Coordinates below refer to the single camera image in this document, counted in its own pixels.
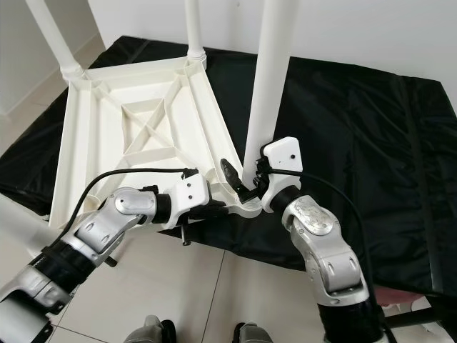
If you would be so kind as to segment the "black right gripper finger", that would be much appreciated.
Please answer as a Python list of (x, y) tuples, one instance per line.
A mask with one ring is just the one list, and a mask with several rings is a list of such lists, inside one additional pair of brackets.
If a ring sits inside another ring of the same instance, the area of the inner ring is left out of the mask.
[(238, 170), (235, 169), (232, 163), (229, 163), (226, 158), (220, 160), (220, 169), (224, 174), (226, 182), (236, 193), (247, 193), (248, 187), (245, 186), (241, 180), (241, 175)]

